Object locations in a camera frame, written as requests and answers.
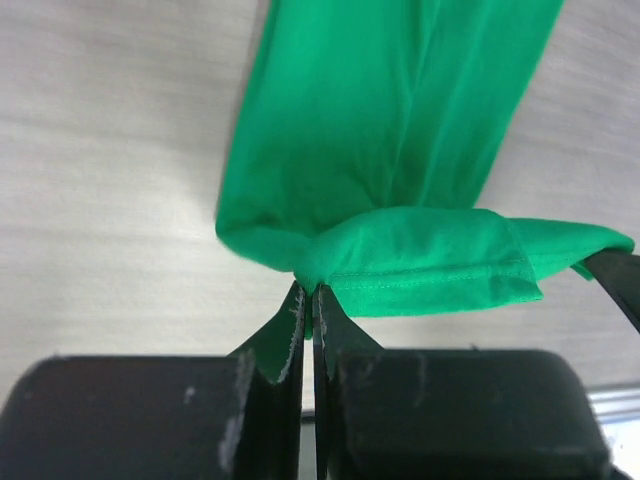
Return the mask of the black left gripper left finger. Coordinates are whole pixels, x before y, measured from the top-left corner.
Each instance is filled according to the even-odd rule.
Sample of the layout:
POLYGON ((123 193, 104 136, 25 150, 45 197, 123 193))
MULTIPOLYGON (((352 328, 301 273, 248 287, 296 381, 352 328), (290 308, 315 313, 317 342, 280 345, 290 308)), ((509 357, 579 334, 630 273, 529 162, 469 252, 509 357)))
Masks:
POLYGON ((306 295, 226 356, 52 356, 1 411, 5 479, 293 479, 306 295))

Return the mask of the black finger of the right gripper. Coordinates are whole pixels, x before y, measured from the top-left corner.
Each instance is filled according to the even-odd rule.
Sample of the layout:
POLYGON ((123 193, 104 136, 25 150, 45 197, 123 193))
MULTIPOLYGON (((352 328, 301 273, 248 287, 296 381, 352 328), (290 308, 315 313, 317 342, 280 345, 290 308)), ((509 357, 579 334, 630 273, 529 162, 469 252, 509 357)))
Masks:
POLYGON ((585 264, 634 329, 640 332, 639 256, 617 250, 603 250, 588 257, 585 264))

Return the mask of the green t-shirt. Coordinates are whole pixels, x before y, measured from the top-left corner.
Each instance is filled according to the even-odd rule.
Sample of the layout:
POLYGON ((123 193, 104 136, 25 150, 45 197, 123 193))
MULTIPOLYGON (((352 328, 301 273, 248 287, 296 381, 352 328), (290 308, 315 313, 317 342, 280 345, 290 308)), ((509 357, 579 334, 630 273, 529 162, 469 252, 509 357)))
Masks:
POLYGON ((273 1, 236 118, 215 230, 329 287, 352 318, 540 301, 629 254, 614 228, 481 207, 560 1, 273 1))

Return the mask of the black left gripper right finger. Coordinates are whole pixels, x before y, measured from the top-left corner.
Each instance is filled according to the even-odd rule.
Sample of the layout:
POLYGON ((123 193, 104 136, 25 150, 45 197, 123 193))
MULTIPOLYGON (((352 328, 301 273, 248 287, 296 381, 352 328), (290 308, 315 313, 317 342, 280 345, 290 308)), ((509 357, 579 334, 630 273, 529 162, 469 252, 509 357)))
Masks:
POLYGON ((312 298, 320 479, 620 479, 584 386, 539 349, 387 349, 312 298))

